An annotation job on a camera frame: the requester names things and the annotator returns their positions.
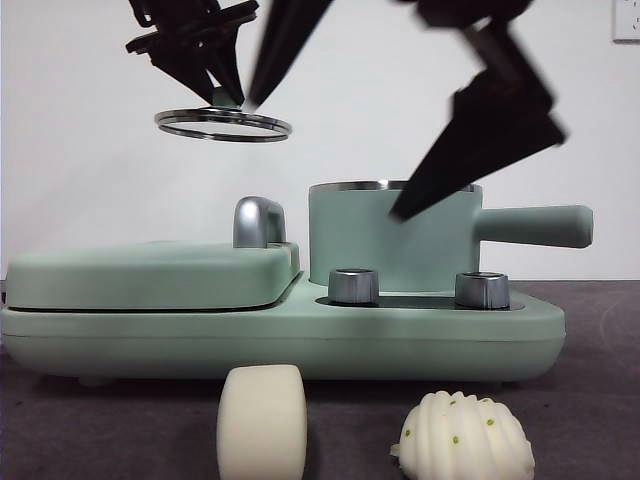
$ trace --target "silver handle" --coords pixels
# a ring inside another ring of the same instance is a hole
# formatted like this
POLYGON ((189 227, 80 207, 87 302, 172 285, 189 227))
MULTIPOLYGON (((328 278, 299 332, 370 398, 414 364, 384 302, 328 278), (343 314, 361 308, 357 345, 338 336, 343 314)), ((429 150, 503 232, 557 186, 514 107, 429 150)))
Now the silver handle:
POLYGON ((234 248, 267 248, 267 243, 286 242, 284 210, 264 197, 244 197, 233 217, 234 248))

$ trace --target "gray table surface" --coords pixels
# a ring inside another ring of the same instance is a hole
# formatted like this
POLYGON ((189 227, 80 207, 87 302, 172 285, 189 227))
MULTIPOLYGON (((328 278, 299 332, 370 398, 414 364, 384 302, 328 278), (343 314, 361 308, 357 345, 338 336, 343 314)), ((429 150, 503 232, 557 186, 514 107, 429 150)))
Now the gray table surface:
MULTIPOLYGON (((445 389, 506 403, 537 479, 640 478, 640 282, 514 282, 562 307, 567 342, 521 383, 305 382, 305 479, 401 479, 389 457, 409 409, 445 389)), ((2 355, 2 474, 26 479, 217 479, 219 381, 87 389, 2 355)))

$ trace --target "white food item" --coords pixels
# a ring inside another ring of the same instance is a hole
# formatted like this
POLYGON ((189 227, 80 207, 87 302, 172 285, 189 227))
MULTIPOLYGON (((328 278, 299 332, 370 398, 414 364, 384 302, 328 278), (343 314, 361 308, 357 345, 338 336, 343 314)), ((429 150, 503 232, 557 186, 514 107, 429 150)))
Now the white food item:
POLYGON ((462 392, 429 393, 391 447, 411 480, 531 480, 531 443, 502 403, 462 392))
POLYGON ((297 367, 231 370, 220 398, 216 437, 221 480, 300 480, 307 408, 297 367))

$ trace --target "white wall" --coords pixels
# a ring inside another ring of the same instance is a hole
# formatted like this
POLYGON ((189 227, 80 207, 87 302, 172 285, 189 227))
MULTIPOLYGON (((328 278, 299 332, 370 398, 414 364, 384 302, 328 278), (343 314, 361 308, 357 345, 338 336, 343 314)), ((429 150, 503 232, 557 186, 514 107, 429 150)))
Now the white wall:
MULTIPOLYGON (((266 3, 259 13, 262 20, 266 3)), ((537 0, 516 29, 558 94, 569 142, 481 183, 485 204, 581 203, 587 250, 486 244, 483 267, 512 278, 640 278, 640 47, 611 42, 608 0, 537 0)), ((19 252, 154 239, 229 241, 235 202, 285 207, 308 265, 307 189, 406 178, 477 65, 452 33, 412 8, 336 1, 260 109, 291 122, 286 142, 206 142, 156 130, 152 116, 200 106, 124 44, 143 33, 126 0, 3 5, 2 263, 19 252)), ((262 21, 239 39, 248 84, 262 21)))

